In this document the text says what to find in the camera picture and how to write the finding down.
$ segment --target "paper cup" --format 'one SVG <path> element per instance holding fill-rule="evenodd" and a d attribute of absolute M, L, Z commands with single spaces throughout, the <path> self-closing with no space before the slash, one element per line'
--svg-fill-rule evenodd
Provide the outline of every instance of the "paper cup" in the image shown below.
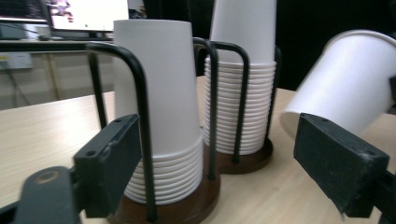
<path fill-rule="evenodd" d="M 210 40 L 233 43 L 243 48 L 251 63 L 274 60 L 276 0 L 217 0 Z M 219 61 L 242 63 L 236 53 L 219 50 Z"/>
<path fill-rule="evenodd" d="M 360 134 L 392 105 L 395 59 L 396 41 L 386 35 L 364 30 L 337 35 L 281 114 L 282 127 L 295 138 L 304 112 Z"/>
<path fill-rule="evenodd" d="M 205 64 L 210 66 L 210 57 L 205 58 Z M 244 64 L 243 63 L 227 63 L 227 62 L 218 62 L 219 67 L 222 68 L 228 68 L 228 69 L 243 69 Z M 271 61 L 271 62 L 265 62 L 265 63 L 252 63 L 250 62 L 249 68 L 253 70 L 260 70 L 260 69 L 270 69 L 270 68 L 275 68 L 276 67 L 276 62 Z"/>
<path fill-rule="evenodd" d="M 212 71 L 210 69 L 205 69 L 205 75 L 210 76 L 212 74 Z M 274 77 L 275 71 L 274 72 L 268 72 L 268 73 L 256 73 L 256 74 L 249 74 L 248 79 L 257 79 L 257 78 L 270 78 Z M 234 78 L 234 79 L 239 79 L 242 80 L 242 73 L 227 73 L 227 72 L 219 72 L 218 73 L 219 77 L 227 77 L 227 78 Z"/>
<path fill-rule="evenodd" d="M 184 21 L 115 21 L 114 43 L 131 51 L 146 74 L 153 162 L 173 161 L 189 153 L 202 138 L 191 24 Z M 116 117 L 138 114 L 131 72 L 119 59 L 114 65 Z M 154 178 L 160 175 L 156 171 L 154 168 Z M 186 189 L 195 187 L 193 182 Z M 174 202 L 180 197 L 175 195 L 162 203 Z"/>

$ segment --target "wooden table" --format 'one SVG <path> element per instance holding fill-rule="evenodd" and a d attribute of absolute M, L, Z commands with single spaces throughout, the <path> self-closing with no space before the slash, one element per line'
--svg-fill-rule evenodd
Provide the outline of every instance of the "wooden table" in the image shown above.
<path fill-rule="evenodd" d="M 198 78 L 201 120 L 204 82 Z M 219 203 L 203 223 L 377 223 L 376 209 L 370 219 L 345 217 L 343 222 L 331 200 L 293 158 L 294 142 L 278 121 L 293 94 L 277 90 L 270 132 L 274 144 L 272 161 L 248 175 L 222 175 Z M 114 93 L 105 96 L 107 114 L 112 120 Z M 0 111 L 0 207 L 18 200 L 24 179 L 32 173 L 57 165 L 71 167 L 73 155 L 99 130 L 93 96 Z M 396 117 L 382 115 L 362 138 L 390 155 L 389 170 L 394 173 Z"/>

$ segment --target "monitor screen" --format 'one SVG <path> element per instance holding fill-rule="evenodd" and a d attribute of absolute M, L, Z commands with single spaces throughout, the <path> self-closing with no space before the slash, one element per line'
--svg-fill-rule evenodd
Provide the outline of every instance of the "monitor screen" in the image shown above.
<path fill-rule="evenodd" d="M 112 32 L 113 22 L 128 20 L 127 0 L 46 0 L 53 30 Z"/>
<path fill-rule="evenodd" d="M 47 23 L 40 0 L 0 0 L 0 22 Z"/>

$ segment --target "wooden base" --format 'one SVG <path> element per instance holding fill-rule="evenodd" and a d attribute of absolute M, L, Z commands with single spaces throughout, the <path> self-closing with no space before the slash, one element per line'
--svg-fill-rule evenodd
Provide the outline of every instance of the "wooden base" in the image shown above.
<path fill-rule="evenodd" d="M 189 197 L 168 205 L 157 206 L 158 219 L 155 223 L 161 224 L 196 224 L 203 221 L 215 208 L 219 200 L 220 176 L 215 180 L 207 179 L 208 174 L 208 151 L 204 147 L 204 177 L 198 189 Z M 269 139 L 265 140 L 264 147 L 258 152 L 241 156 L 239 163 L 232 162 L 232 155 L 217 153 L 218 174 L 241 175 L 260 170 L 270 160 L 273 145 Z M 120 207 L 114 216 L 107 220 L 113 224 L 124 223 L 149 223 L 146 221 L 146 206 L 136 203 L 123 196 Z"/>
<path fill-rule="evenodd" d="M 233 155 L 218 152 L 219 173 L 223 175 L 244 175 L 260 170 L 271 160 L 273 153 L 272 142 L 265 139 L 264 146 L 257 152 L 240 156 L 238 163 L 232 161 Z"/>

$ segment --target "black metal rod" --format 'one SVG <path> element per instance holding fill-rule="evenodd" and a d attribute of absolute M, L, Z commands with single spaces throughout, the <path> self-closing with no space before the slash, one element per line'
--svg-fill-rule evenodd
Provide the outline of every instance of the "black metal rod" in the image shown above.
<path fill-rule="evenodd" d="M 225 49 L 239 54 L 244 64 L 244 70 L 242 73 L 241 96 L 239 100 L 238 121 L 236 124 L 235 143 L 233 149 L 233 162 L 238 163 L 240 159 L 242 129 L 243 129 L 246 99 L 248 93 L 248 75 L 249 75 L 249 67 L 250 67 L 249 57 L 248 57 L 248 53 L 244 49 L 242 49 L 241 47 L 235 44 L 217 42 L 217 41 L 213 41 L 213 43 L 215 44 L 217 49 Z"/>
<path fill-rule="evenodd" d="M 275 71 L 275 77 L 274 77 L 274 83 L 273 83 L 273 90 L 271 93 L 271 105 L 270 105 L 270 110 L 268 113 L 267 130 L 265 132 L 264 141 L 265 141 L 265 139 L 268 138 L 268 135 L 270 132 L 271 120 L 272 120 L 272 116 L 273 116 L 274 103 L 275 103 L 275 97 L 276 97 L 276 88 L 279 83 L 280 70 L 282 69 L 282 51 L 277 46 L 275 48 L 275 61 L 276 61 L 276 71 Z"/>
<path fill-rule="evenodd" d="M 396 102 L 396 76 L 389 79 L 390 90 L 392 92 L 392 99 Z"/>
<path fill-rule="evenodd" d="M 379 223 L 396 223 L 396 192 L 393 184 L 396 181 L 395 175 L 386 171 L 382 178 L 376 180 L 375 196 L 373 204 L 382 212 Z"/>
<path fill-rule="evenodd" d="M 87 44 L 90 53 L 109 54 L 122 59 L 132 71 L 136 87 L 137 106 L 140 116 L 140 136 L 142 143 L 143 167 L 146 184 L 147 221 L 157 220 L 157 207 L 155 204 L 154 175 L 152 168 L 151 137 L 149 122 L 149 97 L 145 72 L 136 56 L 126 48 L 108 43 L 91 42 Z"/>
<path fill-rule="evenodd" d="M 0 208 L 0 223 L 14 223 L 20 201 Z"/>
<path fill-rule="evenodd" d="M 95 53 L 88 52 L 88 62 L 91 69 L 91 78 L 96 99 L 96 107 L 98 108 L 99 122 L 101 128 L 104 129 L 107 126 L 107 117 L 102 96 L 102 81 L 100 78 L 97 55 Z"/>
<path fill-rule="evenodd" d="M 216 179 L 217 175 L 217 157 L 216 157 L 216 140 L 217 140 L 217 117 L 218 117 L 218 52 L 216 46 L 205 39 L 193 38 L 196 48 L 207 49 L 210 56 L 211 76 L 210 76 L 210 127 L 209 127 L 209 174 L 210 180 Z"/>

